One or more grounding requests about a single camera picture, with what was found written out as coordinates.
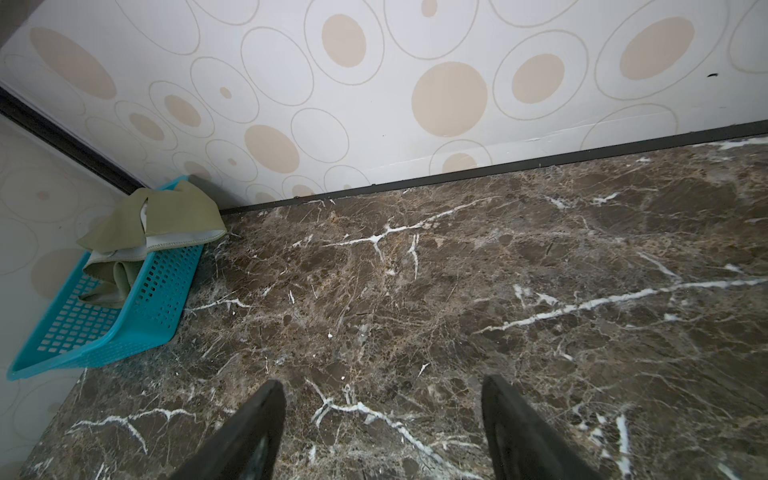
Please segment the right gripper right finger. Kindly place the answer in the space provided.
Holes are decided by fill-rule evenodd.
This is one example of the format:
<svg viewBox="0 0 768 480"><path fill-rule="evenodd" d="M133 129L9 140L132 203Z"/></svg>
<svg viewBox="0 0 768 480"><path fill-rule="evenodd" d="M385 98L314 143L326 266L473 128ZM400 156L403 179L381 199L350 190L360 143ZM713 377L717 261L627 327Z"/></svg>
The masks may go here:
<svg viewBox="0 0 768 480"><path fill-rule="evenodd" d="M497 479L600 477L502 376L484 378L481 409Z"/></svg>

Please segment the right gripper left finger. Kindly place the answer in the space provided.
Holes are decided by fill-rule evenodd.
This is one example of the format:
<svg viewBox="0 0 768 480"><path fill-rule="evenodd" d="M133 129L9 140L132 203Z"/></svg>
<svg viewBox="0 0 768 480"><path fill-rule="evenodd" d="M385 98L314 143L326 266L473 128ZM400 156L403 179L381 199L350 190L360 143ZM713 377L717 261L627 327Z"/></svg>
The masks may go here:
<svg viewBox="0 0 768 480"><path fill-rule="evenodd" d="M270 479L286 415L281 382L264 383L179 467L173 479Z"/></svg>

